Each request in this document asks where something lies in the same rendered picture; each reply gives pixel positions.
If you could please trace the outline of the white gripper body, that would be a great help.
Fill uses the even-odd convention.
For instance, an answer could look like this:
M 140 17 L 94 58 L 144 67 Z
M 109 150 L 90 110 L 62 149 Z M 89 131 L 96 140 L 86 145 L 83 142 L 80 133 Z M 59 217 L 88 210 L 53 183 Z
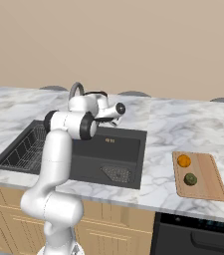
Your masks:
M 120 124 L 121 118 L 97 118 L 97 122 L 100 124 L 109 124 L 115 128 Z

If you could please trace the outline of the dark grey sink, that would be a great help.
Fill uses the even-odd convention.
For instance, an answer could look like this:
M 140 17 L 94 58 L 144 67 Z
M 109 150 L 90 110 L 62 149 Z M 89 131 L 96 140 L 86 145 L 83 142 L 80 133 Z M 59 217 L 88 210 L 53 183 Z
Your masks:
M 38 175 L 46 138 L 32 121 L 0 154 L 0 169 Z M 73 141 L 70 180 L 140 189 L 146 131 L 98 127 L 91 140 Z

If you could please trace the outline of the grey curved faucet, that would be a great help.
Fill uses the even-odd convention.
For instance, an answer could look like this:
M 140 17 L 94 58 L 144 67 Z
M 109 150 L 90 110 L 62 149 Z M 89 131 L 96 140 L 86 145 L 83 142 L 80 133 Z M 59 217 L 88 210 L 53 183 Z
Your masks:
M 84 91 L 84 86 L 80 82 L 75 82 L 72 85 L 70 93 L 69 93 L 69 100 L 75 96 L 76 91 L 80 92 L 80 96 L 82 96 L 85 92 Z

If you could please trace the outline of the orange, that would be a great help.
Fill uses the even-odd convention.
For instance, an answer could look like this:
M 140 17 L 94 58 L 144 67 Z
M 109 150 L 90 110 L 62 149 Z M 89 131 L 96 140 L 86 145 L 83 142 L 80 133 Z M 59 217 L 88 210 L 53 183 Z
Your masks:
M 189 156 L 182 154 L 178 157 L 177 163 L 181 167 L 188 167 L 191 164 L 191 159 Z

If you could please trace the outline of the wooden cutting board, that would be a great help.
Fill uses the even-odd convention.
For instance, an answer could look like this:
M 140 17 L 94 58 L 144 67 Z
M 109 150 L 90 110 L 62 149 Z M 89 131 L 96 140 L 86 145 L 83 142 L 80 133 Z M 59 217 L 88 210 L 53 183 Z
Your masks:
M 181 167 L 177 163 L 180 155 L 190 157 L 191 164 Z M 173 170 L 177 194 L 181 197 L 224 201 L 224 184 L 214 157 L 209 153 L 174 151 L 172 153 Z M 193 173 L 197 183 L 189 186 L 184 183 L 186 173 Z

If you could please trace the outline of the light wooden cabinet door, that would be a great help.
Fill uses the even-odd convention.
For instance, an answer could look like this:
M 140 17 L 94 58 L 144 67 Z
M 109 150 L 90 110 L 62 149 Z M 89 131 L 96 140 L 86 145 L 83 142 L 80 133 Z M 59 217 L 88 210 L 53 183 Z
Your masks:
M 37 255 L 46 242 L 43 227 L 20 208 L 0 205 L 0 230 L 13 255 Z
M 86 255 L 149 255 L 153 212 L 102 211 L 84 216 L 75 227 Z

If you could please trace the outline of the black dishwasher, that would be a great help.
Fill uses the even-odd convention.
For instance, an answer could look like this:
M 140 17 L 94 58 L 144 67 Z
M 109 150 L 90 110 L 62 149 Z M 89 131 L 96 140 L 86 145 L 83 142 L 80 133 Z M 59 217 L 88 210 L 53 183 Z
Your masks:
M 224 249 L 195 244 L 192 231 L 224 234 L 224 222 L 157 212 L 150 255 L 224 255 Z

